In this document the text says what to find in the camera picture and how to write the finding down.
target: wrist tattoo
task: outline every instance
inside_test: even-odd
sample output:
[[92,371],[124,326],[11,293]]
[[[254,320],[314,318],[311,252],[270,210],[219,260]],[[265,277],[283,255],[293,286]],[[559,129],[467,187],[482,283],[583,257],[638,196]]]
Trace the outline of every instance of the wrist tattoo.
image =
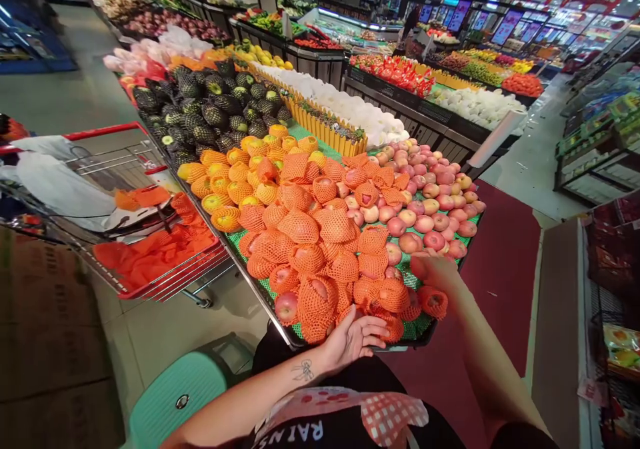
[[300,373],[293,378],[294,380],[304,380],[308,382],[315,377],[311,371],[311,359],[303,360],[299,366],[295,366],[293,369],[291,369],[291,372]]

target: plastic stool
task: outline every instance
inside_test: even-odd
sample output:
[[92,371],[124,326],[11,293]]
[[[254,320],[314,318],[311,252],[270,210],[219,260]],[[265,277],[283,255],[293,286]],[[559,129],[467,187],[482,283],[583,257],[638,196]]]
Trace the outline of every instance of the plastic stool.
[[[232,370],[222,352],[234,346],[248,362]],[[157,449],[187,419],[228,388],[248,377],[253,354],[235,333],[200,346],[177,359],[135,403],[129,427],[136,449]]]

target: hand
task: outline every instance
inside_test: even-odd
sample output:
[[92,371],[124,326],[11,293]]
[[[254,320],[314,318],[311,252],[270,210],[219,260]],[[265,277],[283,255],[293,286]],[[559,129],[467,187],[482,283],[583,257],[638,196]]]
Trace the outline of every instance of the hand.
[[385,343],[377,336],[389,336],[386,321],[375,316],[356,319],[355,305],[342,320],[320,349],[323,352],[327,370],[337,372],[361,357],[372,357],[368,346],[384,349]]

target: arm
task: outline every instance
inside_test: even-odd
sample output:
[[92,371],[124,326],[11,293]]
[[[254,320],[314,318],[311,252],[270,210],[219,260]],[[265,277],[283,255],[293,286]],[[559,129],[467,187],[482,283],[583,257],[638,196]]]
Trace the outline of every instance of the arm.
[[411,258],[411,270],[449,298],[449,307],[462,326],[465,365],[490,439],[507,422],[527,422],[549,434],[524,382],[462,281],[456,265],[443,257],[418,253]]
[[161,449],[215,447],[248,436],[267,411],[300,387],[317,384],[360,357],[371,357],[367,346],[385,347],[386,322],[373,316],[356,319],[355,306],[327,341],[232,387],[200,409],[162,444]]

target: floor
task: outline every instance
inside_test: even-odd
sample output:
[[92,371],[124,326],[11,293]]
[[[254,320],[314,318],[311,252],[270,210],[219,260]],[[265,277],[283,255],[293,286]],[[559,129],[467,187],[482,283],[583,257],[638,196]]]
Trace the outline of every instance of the floor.
[[[11,108],[11,116],[39,135],[68,134],[136,121],[136,112],[101,61],[117,46],[106,26],[90,9],[68,6],[55,9],[66,26],[67,46],[72,48],[80,70],[3,76],[0,100]],[[488,183],[532,207],[543,229],[583,210],[551,190],[555,171],[553,147],[563,129],[563,119],[558,115],[562,104],[560,83],[554,81],[549,94],[545,93],[536,103],[534,116],[521,140],[483,175]],[[136,142],[140,136],[119,133],[85,146],[92,151],[98,148],[104,151]],[[95,291],[125,421],[144,389],[177,357],[229,331],[255,345],[266,329],[267,316],[251,289],[231,271],[211,288],[217,298],[213,310],[197,308],[180,294],[163,304],[119,300],[98,278]],[[525,377],[528,384],[537,318],[537,291],[533,294]]]

